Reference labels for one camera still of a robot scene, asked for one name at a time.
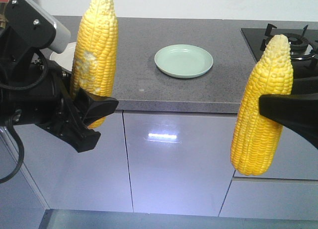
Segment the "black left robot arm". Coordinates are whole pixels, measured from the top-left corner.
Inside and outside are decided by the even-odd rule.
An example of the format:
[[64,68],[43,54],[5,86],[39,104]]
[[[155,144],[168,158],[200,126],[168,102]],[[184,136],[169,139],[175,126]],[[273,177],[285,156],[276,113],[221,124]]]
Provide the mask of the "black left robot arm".
[[14,125],[35,124],[78,152],[95,148],[100,133],[88,128],[112,114],[118,101],[81,89],[67,90],[70,75],[41,53],[57,38],[54,28],[9,26],[0,34],[0,124],[17,139]]

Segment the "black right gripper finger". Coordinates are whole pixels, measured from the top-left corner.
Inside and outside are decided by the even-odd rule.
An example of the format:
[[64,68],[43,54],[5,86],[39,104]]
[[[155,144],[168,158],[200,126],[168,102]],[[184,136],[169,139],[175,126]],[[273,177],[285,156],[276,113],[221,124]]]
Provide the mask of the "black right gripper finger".
[[294,79],[291,94],[313,94],[317,92],[317,76]]
[[318,146],[318,95],[262,95],[260,115],[273,120]]

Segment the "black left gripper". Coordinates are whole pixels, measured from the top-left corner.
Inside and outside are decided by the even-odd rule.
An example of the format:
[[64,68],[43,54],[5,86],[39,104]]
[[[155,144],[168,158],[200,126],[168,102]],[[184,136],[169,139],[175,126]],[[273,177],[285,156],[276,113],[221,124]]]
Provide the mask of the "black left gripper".
[[48,69],[57,91],[57,100],[49,120],[37,126],[79,153],[94,149],[100,132],[88,129],[87,126],[114,113],[119,101],[89,93],[82,88],[73,101],[68,91],[70,75],[55,61],[48,60]]

